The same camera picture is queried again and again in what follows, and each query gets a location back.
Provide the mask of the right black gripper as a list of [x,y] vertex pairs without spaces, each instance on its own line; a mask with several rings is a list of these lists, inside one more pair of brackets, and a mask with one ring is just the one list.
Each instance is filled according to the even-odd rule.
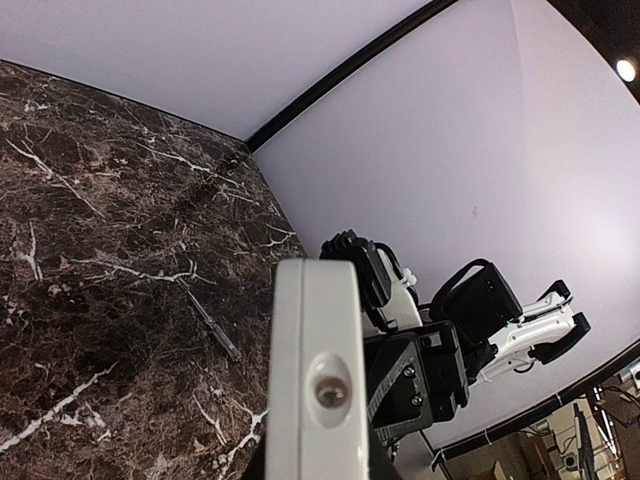
[[367,417],[380,440],[448,422],[469,400],[453,323],[442,321],[364,341]]

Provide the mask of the white remote green buttons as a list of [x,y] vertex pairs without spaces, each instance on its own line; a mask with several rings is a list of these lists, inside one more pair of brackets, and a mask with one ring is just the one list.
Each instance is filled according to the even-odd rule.
[[266,424],[268,479],[366,479],[368,419],[354,266],[277,268]]

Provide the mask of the clear pen screwdriver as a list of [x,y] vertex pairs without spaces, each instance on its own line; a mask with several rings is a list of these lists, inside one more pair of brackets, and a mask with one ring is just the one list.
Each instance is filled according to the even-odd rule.
[[203,321],[214,335],[217,342],[224,349],[226,354],[230,357],[233,362],[240,362],[242,360],[242,355],[239,349],[235,346],[235,344],[231,341],[230,337],[226,334],[224,329],[220,326],[220,324],[213,319],[213,317],[207,312],[204,306],[200,303],[197,297],[191,292],[187,284],[183,280],[179,280],[178,284],[184,290],[188,298],[191,300],[193,306],[197,310],[197,312],[202,317]]

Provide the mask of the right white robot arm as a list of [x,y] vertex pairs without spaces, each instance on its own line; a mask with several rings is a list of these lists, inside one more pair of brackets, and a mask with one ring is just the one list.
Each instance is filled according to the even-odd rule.
[[361,289],[367,417],[389,446],[452,420],[472,386],[523,374],[571,350],[591,329],[557,280],[521,305],[497,267],[477,259],[421,304],[409,270],[376,271]]

